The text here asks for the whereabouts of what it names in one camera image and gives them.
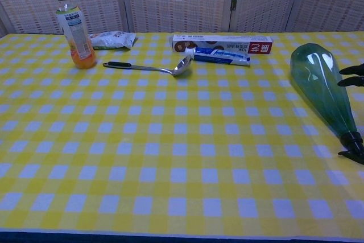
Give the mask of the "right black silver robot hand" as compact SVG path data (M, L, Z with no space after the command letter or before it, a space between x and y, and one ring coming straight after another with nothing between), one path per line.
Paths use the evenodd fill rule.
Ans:
M354 65L344 69L341 69L339 73L341 75L354 75L348 78L340 80L337 85L339 87L348 87L348 86L356 86L356 87L363 87L364 82L364 64L361 65Z

